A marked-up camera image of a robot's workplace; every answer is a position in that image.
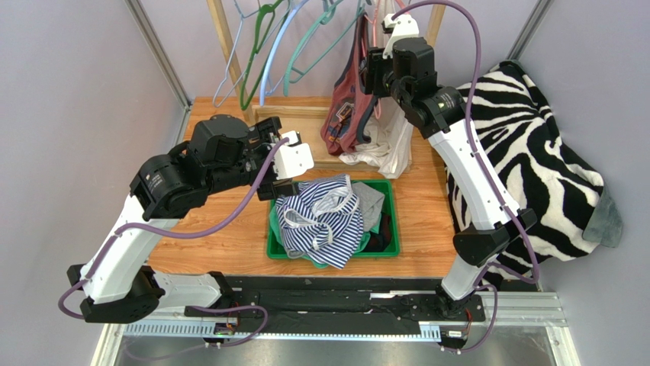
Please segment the thin pink wire hanger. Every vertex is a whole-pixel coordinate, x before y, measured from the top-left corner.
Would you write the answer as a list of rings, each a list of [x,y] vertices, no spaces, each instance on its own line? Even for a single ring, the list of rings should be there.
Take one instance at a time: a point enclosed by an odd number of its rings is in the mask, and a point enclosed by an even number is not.
[[[372,1],[372,4],[375,6],[374,12],[372,15],[372,18],[367,18],[367,20],[370,22],[370,25],[372,26],[372,46],[373,47],[379,47],[379,41],[378,41],[378,22],[379,22],[379,15],[382,10],[384,1],[382,0],[376,0]],[[381,118],[381,113],[382,113],[382,107],[381,107],[381,102],[377,100],[377,103],[374,106],[374,117],[377,121],[380,120]]]

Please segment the blue white striped tank top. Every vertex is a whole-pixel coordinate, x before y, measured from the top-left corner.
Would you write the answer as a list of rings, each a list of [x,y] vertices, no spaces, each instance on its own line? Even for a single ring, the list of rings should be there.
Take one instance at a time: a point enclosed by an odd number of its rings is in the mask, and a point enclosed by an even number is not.
[[[342,269],[364,233],[360,200],[349,175],[303,181],[274,203],[281,243],[292,255]]]

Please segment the maroon tank top dark trim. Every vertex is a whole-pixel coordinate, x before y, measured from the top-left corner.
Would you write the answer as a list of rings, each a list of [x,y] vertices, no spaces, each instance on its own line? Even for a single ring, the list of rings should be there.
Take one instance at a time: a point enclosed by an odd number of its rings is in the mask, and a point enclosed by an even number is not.
[[[359,74],[368,46],[366,15],[363,12],[356,19],[349,58],[334,84],[330,109],[320,129],[320,137],[332,156],[353,153],[358,145],[372,141],[364,129],[374,114],[377,98],[362,92],[362,77]]]

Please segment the teal plastic hanger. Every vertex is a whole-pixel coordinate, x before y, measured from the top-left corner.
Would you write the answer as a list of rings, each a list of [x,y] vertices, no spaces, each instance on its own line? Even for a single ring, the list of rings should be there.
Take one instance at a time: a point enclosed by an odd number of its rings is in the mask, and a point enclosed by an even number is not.
[[[282,81],[282,95],[288,97],[293,85],[299,83],[314,67],[346,36],[356,25],[359,15],[367,7],[366,1],[322,1],[323,9],[320,15],[307,29],[298,41],[296,49],[288,60]],[[320,31],[333,31],[333,36],[326,36],[324,46],[314,46],[315,56],[308,57],[306,66],[300,66],[298,61],[312,48],[311,44]]]

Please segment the grey tank top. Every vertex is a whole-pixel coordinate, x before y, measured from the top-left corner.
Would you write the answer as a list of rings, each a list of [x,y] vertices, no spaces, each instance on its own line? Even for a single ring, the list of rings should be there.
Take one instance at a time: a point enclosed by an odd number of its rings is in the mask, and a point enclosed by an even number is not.
[[[363,231],[369,232],[380,222],[385,195],[360,181],[352,183],[352,191],[359,199]]]

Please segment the green plastic hanger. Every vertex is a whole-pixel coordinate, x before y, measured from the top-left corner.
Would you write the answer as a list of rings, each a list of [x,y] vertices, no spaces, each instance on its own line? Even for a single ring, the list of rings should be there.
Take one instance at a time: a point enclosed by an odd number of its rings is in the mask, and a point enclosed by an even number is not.
[[[273,1],[259,6],[253,28],[253,45],[249,52],[249,59],[243,72],[243,86],[247,87],[251,79],[252,68],[256,60],[262,55],[262,49],[274,30],[275,25],[283,25],[286,15],[282,13],[288,9],[288,1]]]

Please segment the light blue plastic hanger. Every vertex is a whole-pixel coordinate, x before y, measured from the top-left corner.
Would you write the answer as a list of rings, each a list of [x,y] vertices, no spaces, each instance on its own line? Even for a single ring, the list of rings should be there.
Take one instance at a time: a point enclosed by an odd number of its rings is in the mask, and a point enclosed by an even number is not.
[[[296,14],[309,2],[309,0],[302,0],[299,1],[296,5],[294,5],[291,10],[289,11],[287,18],[284,22],[284,24],[280,27],[276,38],[272,44],[272,47],[269,51],[269,57],[267,61],[265,62],[263,71],[262,71],[262,81],[260,84],[260,90],[259,90],[259,106],[263,107],[265,105],[265,101],[267,97],[272,96],[277,88],[280,86],[281,82],[285,80],[284,76],[281,76],[277,82],[273,82],[271,78],[271,72],[272,72],[272,65],[275,61],[276,56],[278,55],[278,50],[279,47],[282,43],[282,40],[285,36],[285,33],[289,26],[291,25],[291,22],[295,18]]]

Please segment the navy tank top maroon trim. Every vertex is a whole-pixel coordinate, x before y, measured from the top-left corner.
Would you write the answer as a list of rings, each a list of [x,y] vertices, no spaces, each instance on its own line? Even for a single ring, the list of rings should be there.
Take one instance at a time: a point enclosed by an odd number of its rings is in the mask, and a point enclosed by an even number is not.
[[[384,252],[391,243],[393,233],[391,230],[391,216],[383,213],[378,223],[367,233],[362,252],[379,253]]]

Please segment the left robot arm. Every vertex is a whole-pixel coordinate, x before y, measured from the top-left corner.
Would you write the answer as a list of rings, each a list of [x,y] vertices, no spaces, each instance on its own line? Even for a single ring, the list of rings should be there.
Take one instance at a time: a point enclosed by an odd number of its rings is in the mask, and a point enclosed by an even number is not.
[[[245,186],[243,204],[292,196],[295,178],[313,167],[310,146],[297,131],[283,132],[278,117],[252,126],[229,114],[198,122],[190,140],[142,164],[101,248],[67,271],[71,291],[84,294],[79,309],[68,309],[64,298],[59,309],[87,323],[128,324],[166,308],[217,307],[232,294],[224,276],[158,272],[147,264],[156,245],[165,237],[188,239],[175,226],[213,194]]]

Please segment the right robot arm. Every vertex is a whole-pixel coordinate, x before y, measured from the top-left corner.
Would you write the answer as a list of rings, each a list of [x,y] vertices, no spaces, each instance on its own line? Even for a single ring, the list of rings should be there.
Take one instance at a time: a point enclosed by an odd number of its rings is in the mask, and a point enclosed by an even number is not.
[[[443,303],[458,304],[475,292],[488,263],[522,239],[537,217],[508,193],[478,140],[468,102],[457,89],[437,84],[434,63],[434,49],[422,37],[406,37],[369,48],[359,75],[365,94],[397,102],[465,199],[471,222],[454,235],[457,256],[436,290]]]

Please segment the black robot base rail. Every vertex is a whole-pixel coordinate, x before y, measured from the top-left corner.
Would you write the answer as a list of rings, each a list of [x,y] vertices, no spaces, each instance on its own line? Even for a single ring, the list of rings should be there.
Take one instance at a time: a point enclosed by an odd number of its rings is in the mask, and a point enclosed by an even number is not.
[[[138,336],[184,336],[215,342],[258,339],[449,341],[451,331],[491,318],[492,292],[453,303],[438,278],[225,277],[215,308],[157,310],[127,327]]]

